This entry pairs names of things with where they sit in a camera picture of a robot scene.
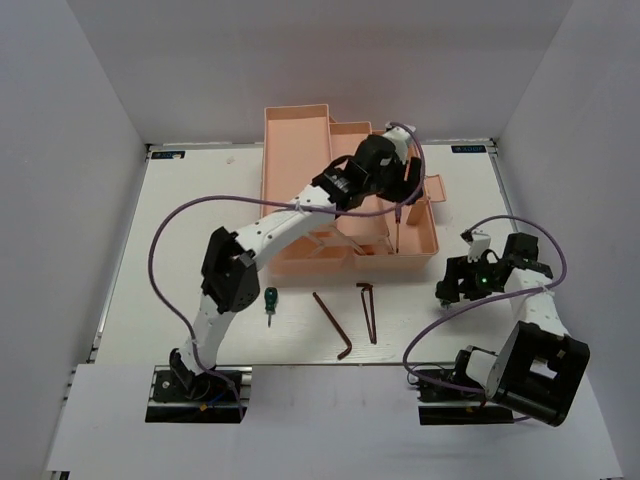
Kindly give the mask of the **blue red handled screwdriver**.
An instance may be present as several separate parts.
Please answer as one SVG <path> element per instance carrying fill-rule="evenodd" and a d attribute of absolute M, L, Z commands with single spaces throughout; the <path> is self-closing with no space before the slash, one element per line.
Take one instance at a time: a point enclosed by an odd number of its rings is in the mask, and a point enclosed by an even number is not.
<path fill-rule="evenodd" d="M 394 210 L 394 219 L 395 219 L 395 253 L 399 254 L 399 244 L 400 244 L 400 226 L 402 221 L 402 208 L 396 207 Z"/>

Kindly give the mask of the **pink plastic toolbox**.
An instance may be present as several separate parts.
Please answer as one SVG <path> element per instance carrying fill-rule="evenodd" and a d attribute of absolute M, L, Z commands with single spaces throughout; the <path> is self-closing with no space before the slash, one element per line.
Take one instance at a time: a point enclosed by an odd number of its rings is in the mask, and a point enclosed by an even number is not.
<path fill-rule="evenodd" d="M 266 108 L 262 198 L 292 201 L 332 160 L 354 153 L 374 131 L 368 121 L 336 121 L 326 104 Z M 445 199 L 442 178 L 427 177 L 422 197 L 402 210 L 399 254 L 391 205 L 371 196 L 355 216 L 340 217 L 286 247 L 270 261 L 268 271 L 285 277 L 421 270 L 439 251 L 432 206 Z"/>

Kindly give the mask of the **thick brown hex key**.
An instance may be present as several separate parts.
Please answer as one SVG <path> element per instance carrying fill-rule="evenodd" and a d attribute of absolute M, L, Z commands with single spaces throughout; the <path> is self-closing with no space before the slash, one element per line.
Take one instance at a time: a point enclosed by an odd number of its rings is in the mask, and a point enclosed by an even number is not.
<path fill-rule="evenodd" d="M 375 315 L 375 302 L 373 285 L 366 282 L 358 282 L 356 287 L 360 289 L 361 303 L 364 312 L 367 333 L 371 344 L 377 344 L 377 328 Z"/>

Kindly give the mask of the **long brown hex key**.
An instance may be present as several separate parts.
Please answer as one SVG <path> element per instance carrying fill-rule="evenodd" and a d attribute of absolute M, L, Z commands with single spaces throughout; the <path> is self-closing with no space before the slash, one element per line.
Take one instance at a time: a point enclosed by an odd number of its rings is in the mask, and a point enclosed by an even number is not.
<path fill-rule="evenodd" d="M 329 308 L 327 307 L 325 302 L 321 299 L 320 295 L 317 292 L 313 292 L 312 296 L 313 296 L 314 300 L 316 301 L 316 303 L 318 304 L 318 306 L 320 307 L 320 309 L 323 311 L 323 313 L 327 317 L 327 319 L 329 320 L 330 324 L 333 326 L 333 328 L 335 329 L 335 331 L 339 335 L 340 339 L 344 343 L 344 349 L 336 356 L 338 361 L 342 361 L 346 357 L 348 357 L 350 355 L 350 353 L 352 352 L 352 348 L 353 348 L 352 341 L 349 338 L 349 336 L 346 334 L 346 332 L 344 331 L 342 326 L 339 324 L 339 322 L 337 321 L 336 317 L 329 310 Z"/>

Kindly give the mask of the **green stubby screwdriver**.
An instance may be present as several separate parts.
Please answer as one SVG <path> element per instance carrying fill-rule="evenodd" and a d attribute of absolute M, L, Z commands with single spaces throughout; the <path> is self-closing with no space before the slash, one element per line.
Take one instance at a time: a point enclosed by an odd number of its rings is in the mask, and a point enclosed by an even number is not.
<path fill-rule="evenodd" d="M 271 327 L 272 318 L 275 315 L 278 304 L 278 290 L 276 287 L 267 287 L 264 291 L 265 313 L 267 315 L 267 325 Z"/>

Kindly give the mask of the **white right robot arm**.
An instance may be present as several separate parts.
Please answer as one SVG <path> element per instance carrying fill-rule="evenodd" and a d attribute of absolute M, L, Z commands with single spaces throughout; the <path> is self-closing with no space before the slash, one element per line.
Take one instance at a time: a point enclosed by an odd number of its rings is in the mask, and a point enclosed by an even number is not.
<path fill-rule="evenodd" d="M 483 232 L 465 231 L 467 254 L 447 260 L 436 296 L 448 306 L 509 294 L 514 329 L 499 352 L 476 346 L 460 351 L 450 376 L 453 390 L 485 398 L 524 416 L 557 427 L 570 410 L 590 359 L 586 343 L 561 324 L 549 289 L 551 268 L 538 260 L 538 239 L 507 237 L 502 255 Z"/>

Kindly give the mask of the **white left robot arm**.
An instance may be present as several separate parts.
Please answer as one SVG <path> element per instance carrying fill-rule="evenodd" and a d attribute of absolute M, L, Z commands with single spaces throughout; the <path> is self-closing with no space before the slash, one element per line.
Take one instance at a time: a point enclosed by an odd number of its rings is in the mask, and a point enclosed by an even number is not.
<path fill-rule="evenodd" d="M 191 399 L 209 392 L 222 340 L 236 314 L 258 299 L 258 274 L 272 258 L 340 217 L 367 217 L 361 206 L 369 197 L 403 207 L 421 196 L 426 161 L 422 155 L 408 155 L 418 144 L 414 128 L 391 122 L 383 134 L 363 140 L 353 154 L 332 161 L 289 203 L 275 202 L 273 212 L 262 219 L 211 234 L 197 316 L 188 325 L 185 345 L 169 357 L 180 391 Z"/>

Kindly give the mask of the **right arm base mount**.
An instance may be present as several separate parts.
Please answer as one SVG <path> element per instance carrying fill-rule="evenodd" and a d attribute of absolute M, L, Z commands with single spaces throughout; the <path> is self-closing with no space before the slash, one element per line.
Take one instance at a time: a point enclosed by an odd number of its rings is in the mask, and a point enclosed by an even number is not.
<path fill-rule="evenodd" d="M 407 373 L 408 385 L 418 396 L 418 416 L 421 426 L 481 426 L 515 423 L 511 410 L 484 400 L 482 394 L 445 388 L 427 382 L 420 376 L 429 376 L 439 382 L 453 383 L 452 364 L 422 363 Z"/>

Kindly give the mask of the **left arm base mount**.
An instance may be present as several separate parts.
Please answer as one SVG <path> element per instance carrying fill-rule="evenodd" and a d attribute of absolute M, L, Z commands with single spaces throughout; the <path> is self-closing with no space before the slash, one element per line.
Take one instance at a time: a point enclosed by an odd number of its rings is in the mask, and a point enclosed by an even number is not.
<path fill-rule="evenodd" d="M 236 399 L 228 384 L 205 374 L 194 393 L 188 393 L 168 366 L 154 369 L 145 422 L 149 424 L 239 424 L 247 413 L 251 393 L 252 368 L 230 367 L 221 374 L 231 380 L 239 394 Z"/>

